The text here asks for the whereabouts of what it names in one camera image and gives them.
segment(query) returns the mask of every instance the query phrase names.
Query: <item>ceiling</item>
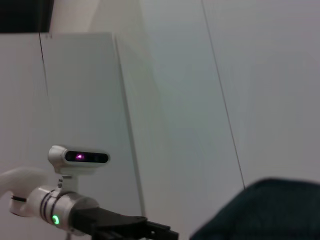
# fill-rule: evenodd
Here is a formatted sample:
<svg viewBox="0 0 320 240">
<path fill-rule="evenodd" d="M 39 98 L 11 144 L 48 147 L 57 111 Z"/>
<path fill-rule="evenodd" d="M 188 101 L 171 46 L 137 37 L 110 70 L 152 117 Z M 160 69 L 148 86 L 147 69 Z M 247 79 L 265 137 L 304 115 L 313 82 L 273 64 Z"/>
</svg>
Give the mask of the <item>ceiling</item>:
<svg viewBox="0 0 320 240">
<path fill-rule="evenodd" d="M 0 33 L 49 32 L 54 0 L 0 0 Z"/>
</svg>

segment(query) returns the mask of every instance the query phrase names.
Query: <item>green led light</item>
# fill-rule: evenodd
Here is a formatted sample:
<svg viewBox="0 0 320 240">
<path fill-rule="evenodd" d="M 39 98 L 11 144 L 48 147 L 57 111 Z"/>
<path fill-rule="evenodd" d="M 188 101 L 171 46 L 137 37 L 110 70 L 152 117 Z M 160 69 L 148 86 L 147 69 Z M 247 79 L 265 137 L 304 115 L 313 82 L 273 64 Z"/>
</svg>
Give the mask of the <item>green led light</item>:
<svg viewBox="0 0 320 240">
<path fill-rule="evenodd" d="M 59 224 L 58 216 L 56 216 L 56 215 L 52 216 L 52 221 L 53 221 L 54 224 Z"/>
</svg>

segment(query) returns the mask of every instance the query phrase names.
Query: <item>white wall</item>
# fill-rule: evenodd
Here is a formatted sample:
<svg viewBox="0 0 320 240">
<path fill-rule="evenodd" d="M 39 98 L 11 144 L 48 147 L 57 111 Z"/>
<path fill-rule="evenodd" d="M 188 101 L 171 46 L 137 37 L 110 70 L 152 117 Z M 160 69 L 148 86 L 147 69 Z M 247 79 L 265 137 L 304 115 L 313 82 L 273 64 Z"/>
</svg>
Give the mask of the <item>white wall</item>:
<svg viewBox="0 0 320 240">
<path fill-rule="evenodd" d="M 55 0 L 53 5 L 51 33 L 85 33 L 100 0 Z"/>
<path fill-rule="evenodd" d="M 154 204 L 146 212 L 187 239 L 242 189 L 242 180 L 201 2 L 140 3 L 169 157 L 138 159 L 143 195 Z M 151 139 L 144 147 L 157 146 Z M 149 180 L 158 182 L 166 202 L 152 197 L 144 180 L 158 168 Z"/>
<path fill-rule="evenodd" d="M 320 2 L 205 0 L 246 184 L 320 181 Z"/>
</svg>

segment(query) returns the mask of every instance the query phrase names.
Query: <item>white surface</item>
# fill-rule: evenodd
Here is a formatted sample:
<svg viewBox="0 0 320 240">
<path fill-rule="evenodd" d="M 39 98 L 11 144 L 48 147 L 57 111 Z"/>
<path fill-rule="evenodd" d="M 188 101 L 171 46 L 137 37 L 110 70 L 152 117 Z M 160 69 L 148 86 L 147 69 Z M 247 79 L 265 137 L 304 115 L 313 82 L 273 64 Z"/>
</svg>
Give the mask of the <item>white surface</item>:
<svg viewBox="0 0 320 240">
<path fill-rule="evenodd" d="M 110 162 L 79 179 L 79 192 L 102 208 L 140 215 L 137 183 L 109 34 L 41 35 L 54 142 L 95 148 Z"/>
<path fill-rule="evenodd" d="M 87 32 L 99 2 L 100 0 L 55 0 L 51 17 L 50 32 Z"/>
<path fill-rule="evenodd" d="M 156 108 L 137 107 L 145 121 L 155 122 L 137 131 L 150 156 L 139 159 L 146 212 L 185 240 L 243 185 L 201 2 L 140 3 L 154 78 L 132 91 L 142 91 L 144 104 Z M 147 131 L 157 141 L 148 140 Z"/>
<path fill-rule="evenodd" d="M 246 184 L 320 181 L 320 2 L 205 0 Z"/>
<path fill-rule="evenodd" d="M 160 106 L 160 95 L 154 82 L 152 64 L 147 45 L 147 35 L 139 0 L 103 0 L 100 2 L 89 28 L 90 32 L 112 32 L 115 34 L 128 110 L 133 133 L 135 153 L 139 168 L 143 170 L 142 191 L 147 195 L 143 214 L 152 219 L 156 211 L 166 224 L 167 211 L 158 211 L 158 203 L 170 201 L 168 194 L 159 194 L 165 189 L 159 169 L 154 163 L 170 161 L 164 116 Z"/>
<path fill-rule="evenodd" d="M 81 177 L 80 192 L 104 208 L 139 215 L 118 66 L 109 36 L 62 36 L 43 40 L 42 47 L 51 105 L 39 35 L 0 36 L 0 173 L 19 166 L 41 168 L 48 172 L 49 184 L 55 185 L 48 162 L 54 143 L 102 148 L 111 154 L 111 162 L 95 175 Z M 11 214 L 9 202 L 9 193 L 0 199 L 2 240 L 64 239 L 62 230 L 41 219 Z"/>
</svg>

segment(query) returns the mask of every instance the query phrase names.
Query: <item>white panel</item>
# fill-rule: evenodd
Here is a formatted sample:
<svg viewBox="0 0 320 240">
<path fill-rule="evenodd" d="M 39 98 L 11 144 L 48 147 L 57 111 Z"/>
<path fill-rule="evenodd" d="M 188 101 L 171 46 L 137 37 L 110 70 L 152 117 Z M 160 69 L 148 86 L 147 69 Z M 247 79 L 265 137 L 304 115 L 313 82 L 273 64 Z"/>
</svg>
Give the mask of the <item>white panel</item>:
<svg viewBox="0 0 320 240">
<path fill-rule="evenodd" d="M 133 156 L 112 37 L 109 34 L 41 35 L 54 141 L 102 149 L 111 160 L 82 176 L 79 192 L 102 208 L 140 215 Z"/>
<path fill-rule="evenodd" d="M 0 73 L 0 173 L 33 166 L 47 170 L 53 184 L 47 157 L 53 138 L 39 35 L 2 34 Z M 9 199 L 9 193 L 0 199 L 2 240 L 39 239 L 35 236 L 46 228 L 47 233 L 54 231 L 36 219 L 9 213 Z"/>
<path fill-rule="evenodd" d="M 99 3 L 100 0 L 55 0 L 50 32 L 54 34 L 88 32 Z"/>
<path fill-rule="evenodd" d="M 139 165 L 146 212 L 188 239 L 242 189 L 242 179 L 201 2 L 140 3 L 154 76 L 148 86 L 164 121 L 149 130 L 166 140 L 145 145 L 161 149 L 163 160 Z"/>
<path fill-rule="evenodd" d="M 320 2 L 204 2 L 245 183 L 320 181 Z"/>
</svg>

